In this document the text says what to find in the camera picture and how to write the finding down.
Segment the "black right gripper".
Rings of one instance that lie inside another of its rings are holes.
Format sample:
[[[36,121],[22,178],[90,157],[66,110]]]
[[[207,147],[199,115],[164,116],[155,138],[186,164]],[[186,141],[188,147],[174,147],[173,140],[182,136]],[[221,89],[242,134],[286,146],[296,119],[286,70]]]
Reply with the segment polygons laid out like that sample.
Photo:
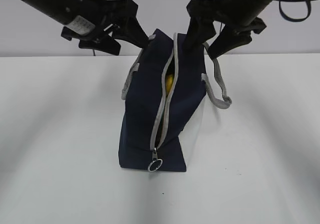
[[[249,44],[252,40],[250,30],[260,34],[266,28],[258,18],[266,6],[267,0],[190,0],[186,6],[190,21],[183,42],[184,54],[191,56],[216,35],[214,21],[221,21],[225,26],[207,49],[211,59]]]

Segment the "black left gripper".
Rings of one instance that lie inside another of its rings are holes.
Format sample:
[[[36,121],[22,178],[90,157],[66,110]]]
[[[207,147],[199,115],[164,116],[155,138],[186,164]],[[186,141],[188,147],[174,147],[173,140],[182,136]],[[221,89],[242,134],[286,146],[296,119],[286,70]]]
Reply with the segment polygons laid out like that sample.
[[[55,20],[63,24],[61,36],[80,40],[79,48],[119,55],[116,39],[140,48],[149,44],[133,0],[53,0],[53,5]]]

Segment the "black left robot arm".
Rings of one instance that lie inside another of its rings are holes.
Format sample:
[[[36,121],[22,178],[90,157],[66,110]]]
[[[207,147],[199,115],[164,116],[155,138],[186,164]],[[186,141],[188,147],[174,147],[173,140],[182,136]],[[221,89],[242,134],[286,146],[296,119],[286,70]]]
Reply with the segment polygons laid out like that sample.
[[[137,20],[133,0],[21,0],[63,25],[61,36],[78,39],[81,49],[119,55],[123,40],[145,48],[149,44]]]

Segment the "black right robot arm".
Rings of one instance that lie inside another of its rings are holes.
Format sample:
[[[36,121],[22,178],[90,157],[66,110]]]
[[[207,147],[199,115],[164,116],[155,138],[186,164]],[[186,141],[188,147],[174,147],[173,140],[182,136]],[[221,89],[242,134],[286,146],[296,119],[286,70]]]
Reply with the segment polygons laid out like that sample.
[[[260,34],[266,24],[258,15],[272,0],[190,0],[186,6],[190,16],[183,42],[184,51],[192,51],[209,39],[207,49],[217,58],[252,41],[251,33]]]

